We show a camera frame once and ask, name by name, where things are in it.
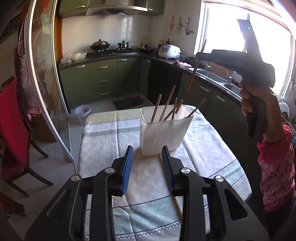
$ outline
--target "person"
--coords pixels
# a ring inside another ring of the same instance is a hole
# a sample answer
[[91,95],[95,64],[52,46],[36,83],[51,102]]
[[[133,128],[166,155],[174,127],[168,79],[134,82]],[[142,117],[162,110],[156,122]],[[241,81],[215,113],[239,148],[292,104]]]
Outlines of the person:
[[270,238],[280,230],[296,205],[294,150],[291,144],[292,132],[282,124],[278,99],[270,88],[259,86],[241,87],[242,113],[246,116],[253,111],[249,94],[261,98],[266,104],[267,127],[263,142],[257,144],[258,163],[261,166],[260,183],[266,212],[267,231]]

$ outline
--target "black dishwasher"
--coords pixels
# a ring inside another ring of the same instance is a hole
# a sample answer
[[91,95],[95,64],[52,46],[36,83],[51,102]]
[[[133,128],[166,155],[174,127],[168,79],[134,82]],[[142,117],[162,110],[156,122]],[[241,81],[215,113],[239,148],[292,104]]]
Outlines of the black dishwasher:
[[175,98],[178,95],[181,78],[181,71],[160,62],[151,61],[148,77],[148,100],[155,105],[159,94],[162,94],[159,105],[165,105],[170,92],[175,85],[176,87],[169,103],[174,104]]

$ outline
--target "metal bolt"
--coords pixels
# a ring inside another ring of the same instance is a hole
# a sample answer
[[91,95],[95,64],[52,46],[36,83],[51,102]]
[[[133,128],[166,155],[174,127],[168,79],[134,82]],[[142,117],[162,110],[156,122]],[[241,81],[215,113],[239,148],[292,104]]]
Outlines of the metal bolt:
[[190,173],[190,169],[185,167],[185,168],[181,169],[181,172],[183,172],[184,174],[188,174],[188,173]]
[[71,177],[71,181],[73,181],[73,182],[77,182],[77,181],[79,181],[79,179],[80,179],[80,177],[78,175],[74,175]]
[[114,171],[115,170],[112,167],[108,167],[105,169],[105,173],[108,173],[108,174],[113,173]]
[[220,183],[224,181],[224,178],[222,176],[219,176],[219,175],[215,176],[215,179],[216,179],[217,182],[220,182]]

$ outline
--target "white bucket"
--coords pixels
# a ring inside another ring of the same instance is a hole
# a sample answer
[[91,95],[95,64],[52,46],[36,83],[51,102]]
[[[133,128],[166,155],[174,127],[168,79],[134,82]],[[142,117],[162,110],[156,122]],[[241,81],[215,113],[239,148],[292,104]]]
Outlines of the white bucket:
[[75,109],[75,115],[82,126],[84,126],[86,118],[90,113],[91,107],[89,105],[81,105]]
[[[158,121],[164,107],[164,105],[158,107],[153,123],[150,121],[155,107],[140,109],[140,148],[143,156],[160,154],[165,145],[168,146],[169,151],[176,150],[193,119],[193,117],[185,118],[191,111],[185,105],[181,105],[178,113],[175,114],[174,120],[171,120],[171,115],[166,121]],[[172,109],[173,105],[167,107],[164,118]]]

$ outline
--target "window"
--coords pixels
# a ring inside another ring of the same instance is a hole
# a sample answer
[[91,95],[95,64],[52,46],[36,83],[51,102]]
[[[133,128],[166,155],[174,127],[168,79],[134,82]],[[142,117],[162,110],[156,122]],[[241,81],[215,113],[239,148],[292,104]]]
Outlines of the window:
[[276,83],[272,90],[279,96],[285,92],[292,68],[294,39],[291,33],[275,21],[255,12],[226,4],[208,4],[205,53],[213,49],[244,51],[244,38],[237,19],[249,19],[254,29],[262,60],[272,64]]

